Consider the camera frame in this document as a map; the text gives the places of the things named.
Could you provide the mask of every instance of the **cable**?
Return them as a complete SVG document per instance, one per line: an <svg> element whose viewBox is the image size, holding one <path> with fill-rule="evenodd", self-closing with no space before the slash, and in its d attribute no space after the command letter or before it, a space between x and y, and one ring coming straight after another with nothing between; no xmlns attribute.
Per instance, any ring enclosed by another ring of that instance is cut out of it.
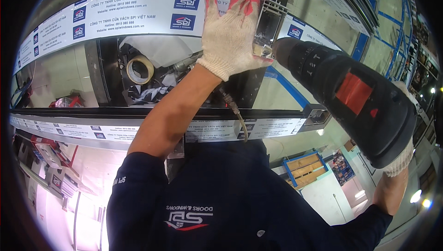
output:
<svg viewBox="0 0 443 251"><path fill-rule="evenodd" d="M241 117L240 111L237 114L238 120L240 120L240 124L243 127L243 131L245 131L245 139L244 142L248 141L248 130L246 129L245 121L243 120L243 117Z"/></svg>
<svg viewBox="0 0 443 251"><path fill-rule="evenodd" d="M224 91L222 86L219 86L218 90L221 93L221 95L223 96L224 102L229 106L229 108L234 112L234 114L237 115L238 120L240 120L240 124L243 127L243 131L245 134L245 139L243 140L243 142L247 142L248 141L248 130L246 128L245 121L241 117L240 111L238 110L237 104L234 102L234 99L232 99L232 97Z"/></svg>

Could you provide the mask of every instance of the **white knit glove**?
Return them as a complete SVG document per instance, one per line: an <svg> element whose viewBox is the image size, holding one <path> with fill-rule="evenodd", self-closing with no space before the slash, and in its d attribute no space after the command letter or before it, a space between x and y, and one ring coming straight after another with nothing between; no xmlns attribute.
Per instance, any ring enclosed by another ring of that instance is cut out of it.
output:
<svg viewBox="0 0 443 251"><path fill-rule="evenodd" d="M397 88L399 88L407 97L411 98L412 95L407 91L407 87L404 82L395 81L392 82ZM411 162L414 154L414 145L413 138L409 140L407 146L403 149L400 155L397 156L395 160L393 160L390 164L382 168L382 170L386 173L388 177L394 177L400 174Z"/></svg>
<svg viewBox="0 0 443 251"><path fill-rule="evenodd" d="M260 0L230 0L220 16L217 0L205 0L206 16L202 35L203 56L197 60L224 81L229 76L269 66L271 59L252 54Z"/></svg>

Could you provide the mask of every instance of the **tape roll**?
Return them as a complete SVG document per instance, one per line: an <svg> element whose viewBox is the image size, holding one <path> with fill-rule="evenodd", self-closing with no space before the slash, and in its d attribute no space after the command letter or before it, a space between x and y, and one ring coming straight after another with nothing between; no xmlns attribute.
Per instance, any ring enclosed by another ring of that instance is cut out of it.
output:
<svg viewBox="0 0 443 251"><path fill-rule="evenodd" d="M141 62L144 66L146 66L147 78L139 77L132 68L133 63L136 61ZM149 82L149 80L151 80L152 76L154 75L154 65L152 65L152 63L144 55L138 55L132 60L128 61L128 64L126 65L126 73L128 74L128 77L131 79L132 82L135 82L139 85L144 85Z"/></svg>

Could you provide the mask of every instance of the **forearm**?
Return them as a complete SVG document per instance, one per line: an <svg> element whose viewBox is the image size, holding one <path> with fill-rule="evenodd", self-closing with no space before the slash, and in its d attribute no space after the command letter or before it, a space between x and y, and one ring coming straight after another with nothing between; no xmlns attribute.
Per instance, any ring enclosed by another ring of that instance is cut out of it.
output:
<svg viewBox="0 0 443 251"><path fill-rule="evenodd" d="M407 168L394 177L388 177L383 173L375 188L373 203L384 213L395 215L406 190L407 178Z"/></svg>
<svg viewBox="0 0 443 251"><path fill-rule="evenodd" d="M186 132L200 106L221 81L196 64L147 115L128 154L144 152L165 159Z"/></svg>

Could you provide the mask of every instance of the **fluorescent light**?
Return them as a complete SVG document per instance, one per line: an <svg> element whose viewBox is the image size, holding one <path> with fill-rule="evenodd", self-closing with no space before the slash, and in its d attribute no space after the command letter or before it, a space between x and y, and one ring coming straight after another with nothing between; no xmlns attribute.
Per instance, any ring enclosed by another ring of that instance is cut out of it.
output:
<svg viewBox="0 0 443 251"><path fill-rule="evenodd" d="M431 205L431 202L430 202L428 199L425 199L425 200L423 200L422 205L423 205L423 207L425 207L425 208L429 208L430 205Z"/></svg>
<svg viewBox="0 0 443 251"><path fill-rule="evenodd" d="M413 194L413 196L411 197L411 203L416 203L418 202L418 200L420 200L420 195L421 195L421 189L417 190L416 193Z"/></svg>
<svg viewBox="0 0 443 251"><path fill-rule="evenodd" d="M364 190L361 190L361 191L359 191L359 192L355 195L355 198L362 197L364 194L365 194L365 191L364 191Z"/></svg>

